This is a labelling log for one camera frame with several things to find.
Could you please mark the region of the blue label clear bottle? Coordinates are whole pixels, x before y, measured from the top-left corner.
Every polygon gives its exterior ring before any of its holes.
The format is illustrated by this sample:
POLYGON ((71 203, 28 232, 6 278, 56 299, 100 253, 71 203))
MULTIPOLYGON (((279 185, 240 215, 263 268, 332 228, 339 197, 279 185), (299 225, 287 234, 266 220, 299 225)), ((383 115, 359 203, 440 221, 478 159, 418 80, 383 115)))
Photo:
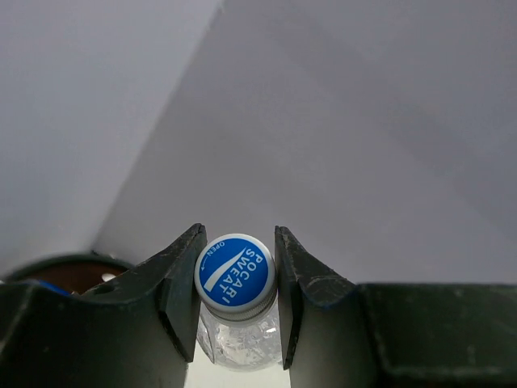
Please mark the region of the blue label clear bottle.
POLYGON ((66 290, 64 290, 56 285, 53 285, 51 283, 48 283, 47 281, 44 281, 44 280, 28 279, 28 280, 24 280, 23 283, 28 284, 28 285, 37 285, 37 286, 43 287, 45 289, 48 289, 50 291, 53 291, 54 293, 58 293, 60 295, 69 296, 69 295, 73 294, 72 292, 66 291, 66 290))

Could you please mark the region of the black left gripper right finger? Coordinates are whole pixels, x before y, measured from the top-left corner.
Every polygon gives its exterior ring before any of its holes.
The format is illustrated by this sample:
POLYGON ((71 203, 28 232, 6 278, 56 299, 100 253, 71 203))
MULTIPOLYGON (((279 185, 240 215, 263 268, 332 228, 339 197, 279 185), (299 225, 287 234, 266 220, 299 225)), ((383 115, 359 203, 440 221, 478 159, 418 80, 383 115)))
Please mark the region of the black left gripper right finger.
POLYGON ((275 229, 293 387, 513 387, 516 287, 353 284, 275 229))

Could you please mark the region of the clear bottle blue-white cap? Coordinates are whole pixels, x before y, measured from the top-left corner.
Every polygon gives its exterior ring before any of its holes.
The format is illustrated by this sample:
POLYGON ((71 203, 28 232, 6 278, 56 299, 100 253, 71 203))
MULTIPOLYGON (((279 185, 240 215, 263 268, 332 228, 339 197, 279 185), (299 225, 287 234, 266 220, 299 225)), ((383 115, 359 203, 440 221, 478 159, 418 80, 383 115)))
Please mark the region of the clear bottle blue-white cap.
POLYGON ((196 260, 194 284, 197 341, 214 365, 255 372, 281 362, 277 265, 263 242, 248 234, 215 238, 196 260))

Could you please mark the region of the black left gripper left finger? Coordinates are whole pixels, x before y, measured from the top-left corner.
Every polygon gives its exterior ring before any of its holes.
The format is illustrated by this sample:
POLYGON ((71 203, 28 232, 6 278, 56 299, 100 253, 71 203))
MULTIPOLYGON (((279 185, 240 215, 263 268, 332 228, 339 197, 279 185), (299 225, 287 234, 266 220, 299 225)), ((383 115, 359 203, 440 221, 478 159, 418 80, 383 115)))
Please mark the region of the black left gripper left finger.
POLYGON ((141 264, 83 294, 1 283, 4 387, 182 387, 195 353, 196 223, 141 264))

